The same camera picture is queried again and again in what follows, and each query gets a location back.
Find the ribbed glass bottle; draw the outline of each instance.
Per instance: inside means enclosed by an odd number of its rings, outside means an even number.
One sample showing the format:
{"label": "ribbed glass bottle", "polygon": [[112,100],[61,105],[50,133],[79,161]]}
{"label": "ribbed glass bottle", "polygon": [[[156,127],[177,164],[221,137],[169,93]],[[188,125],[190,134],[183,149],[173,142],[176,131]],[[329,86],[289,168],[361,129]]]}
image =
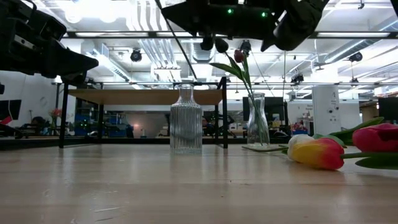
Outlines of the ribbed glass bottle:
{"label": "ribbed glass bottle", "polygon": [[201,154],[201,106],[193,99],[193,85],[179,84],[180,98],[170,110],[170,150],[175,154]]}

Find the wooden tabletop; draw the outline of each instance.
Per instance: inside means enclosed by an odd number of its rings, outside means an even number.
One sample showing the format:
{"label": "wooden tabletop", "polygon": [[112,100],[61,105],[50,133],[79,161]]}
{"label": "wooden tabletop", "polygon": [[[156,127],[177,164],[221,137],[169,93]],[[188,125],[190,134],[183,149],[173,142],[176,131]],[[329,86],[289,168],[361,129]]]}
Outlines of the wooden tabletop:
{"label": "wooden tabletop", "polygon": [[[172,105],[178,100],[178,90],[69,90],[69,95],[104,105]],[[194,90],[199,105],[218,105],[221,90]]]}
{"label": "wooden tabletop", "polygon": [[279,152],[103,144],[0,152],[1,223],[397,223],[398,172]]}

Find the shelf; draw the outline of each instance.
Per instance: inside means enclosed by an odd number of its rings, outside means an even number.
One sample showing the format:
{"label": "shelf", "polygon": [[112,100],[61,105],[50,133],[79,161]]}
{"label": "shelf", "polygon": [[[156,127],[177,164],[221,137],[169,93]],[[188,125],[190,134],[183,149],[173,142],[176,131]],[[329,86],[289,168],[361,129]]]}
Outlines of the shelf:
{"label": "shelf", "polygon": [[[69,90],[69,95],[103,105],[172,105],[178,90]],[[218,105],[221,90],[194,90],[199,105]]]}

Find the white tulip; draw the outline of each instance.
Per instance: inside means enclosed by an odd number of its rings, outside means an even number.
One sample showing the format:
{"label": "white tulip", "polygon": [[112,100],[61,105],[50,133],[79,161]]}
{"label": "white tulip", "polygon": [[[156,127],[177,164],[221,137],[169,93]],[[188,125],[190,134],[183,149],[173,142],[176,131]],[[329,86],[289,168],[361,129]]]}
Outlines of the white tulip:
{"label": "white tulip", "polygon": [[304,143],[304,142],[308,142],[314,140],[313,137],[307,135],[307,134],[297,134],[295,136],[293,136],[290,140],[289,140],[289,149],[287,150],[287,156],[289,157],[289,159],[292,159],[292,153],[293,153],[293,146],[297,143]]}

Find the white machine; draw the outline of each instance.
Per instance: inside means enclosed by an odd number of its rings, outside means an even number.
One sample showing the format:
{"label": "white machine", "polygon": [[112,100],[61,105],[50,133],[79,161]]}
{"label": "white machine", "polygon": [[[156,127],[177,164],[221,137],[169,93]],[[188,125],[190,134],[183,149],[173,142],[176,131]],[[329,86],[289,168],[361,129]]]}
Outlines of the white machine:
{"label": "white machine", "polygon": [[337,85],[320,85],[313,87],[312,104],[315,134],[330,134],[341,131]]}

